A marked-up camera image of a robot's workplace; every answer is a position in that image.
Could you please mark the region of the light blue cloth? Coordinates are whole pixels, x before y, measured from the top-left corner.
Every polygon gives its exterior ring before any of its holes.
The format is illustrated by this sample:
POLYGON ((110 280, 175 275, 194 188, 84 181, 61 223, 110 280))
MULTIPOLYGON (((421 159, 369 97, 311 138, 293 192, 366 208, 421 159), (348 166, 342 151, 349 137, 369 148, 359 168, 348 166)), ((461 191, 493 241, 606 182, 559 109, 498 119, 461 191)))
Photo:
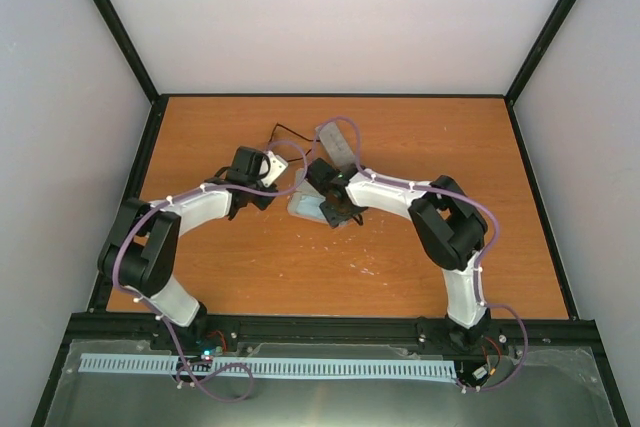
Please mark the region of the light blue cloth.
POLYGON ((321 203, 322 200, 317 197, 301 197, 295 209, 295 212, 301 216, 320 219, 322 217, 322 212, 320 209, 321 203))

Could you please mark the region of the pink glasses case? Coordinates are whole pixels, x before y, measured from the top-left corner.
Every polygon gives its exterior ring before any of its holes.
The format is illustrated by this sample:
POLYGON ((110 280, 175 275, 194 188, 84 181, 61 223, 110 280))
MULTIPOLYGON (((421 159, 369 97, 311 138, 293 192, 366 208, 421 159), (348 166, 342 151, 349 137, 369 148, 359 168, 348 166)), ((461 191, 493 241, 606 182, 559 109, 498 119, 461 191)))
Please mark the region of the pink glasses case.
POLYGON ((291 194, 287 211, 294 217, 310 220, 337 228, 346 225, 350 218, 339 213, 324 195, 320 194, 304 177, 303 169, 295 173, 295 183, 298 185, 291 194))

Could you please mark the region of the grey glasses case teal lining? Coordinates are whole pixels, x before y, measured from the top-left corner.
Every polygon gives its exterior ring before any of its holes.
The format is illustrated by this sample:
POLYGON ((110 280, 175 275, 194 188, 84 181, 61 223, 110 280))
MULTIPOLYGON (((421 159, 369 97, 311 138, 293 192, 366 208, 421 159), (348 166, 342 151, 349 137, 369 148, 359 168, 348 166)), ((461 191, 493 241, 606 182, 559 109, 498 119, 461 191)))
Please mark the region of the grey glasses case teal lining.
POLYGON ((346 171, 355 163, 355 153, 336 122, 317 127, 316 133, 320 144, 336 168, 346 171))

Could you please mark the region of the black frame glasses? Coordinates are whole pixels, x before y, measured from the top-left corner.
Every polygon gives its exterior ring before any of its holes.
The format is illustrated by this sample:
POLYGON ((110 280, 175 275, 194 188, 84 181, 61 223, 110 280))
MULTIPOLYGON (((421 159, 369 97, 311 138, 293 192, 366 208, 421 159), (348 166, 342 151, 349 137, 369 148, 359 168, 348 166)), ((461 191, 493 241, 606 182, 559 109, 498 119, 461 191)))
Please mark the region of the black frame glasses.
POLYGON ((271 129, 267 143, 272 144, 277 140, 296 140, 307 144, 311 144, 313 142, 312 138, 279 122, 277 122, 271 129))

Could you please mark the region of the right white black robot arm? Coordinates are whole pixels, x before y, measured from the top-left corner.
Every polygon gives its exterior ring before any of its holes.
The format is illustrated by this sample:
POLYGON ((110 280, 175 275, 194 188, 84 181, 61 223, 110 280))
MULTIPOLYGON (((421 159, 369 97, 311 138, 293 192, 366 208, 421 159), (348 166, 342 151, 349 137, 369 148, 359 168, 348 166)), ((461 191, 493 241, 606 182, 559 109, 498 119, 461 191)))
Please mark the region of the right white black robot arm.
POLYGON ((344 170, 323 159, 308 167, 305 180, 324 201, 320 210, 331 227, 377 209, 409 220, 427 257, 443 273, 447 312, 445 338, 468 351, 491 322, 481 280, 480 257, 488 226, 476 205, 452 178, 415 182, 351 165, 344 170))

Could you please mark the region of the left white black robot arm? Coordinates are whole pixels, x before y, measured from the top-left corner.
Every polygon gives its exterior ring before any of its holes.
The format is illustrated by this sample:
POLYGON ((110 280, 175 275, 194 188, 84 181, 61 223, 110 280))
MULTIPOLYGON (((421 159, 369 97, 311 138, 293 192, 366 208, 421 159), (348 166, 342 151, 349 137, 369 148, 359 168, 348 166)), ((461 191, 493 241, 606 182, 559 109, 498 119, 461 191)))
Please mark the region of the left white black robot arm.
POLYGON ((153 202, 126 200, 99 254, 98 271, 173 323, 172 335, 184 348, 201 347, 208 337, 200 319, 206 308, 174 275, 179 238, 209 221, 231 220, 250 204, 265 210, 287 167, 272 151, 240 147, 229 166, 186 193, 153 202))

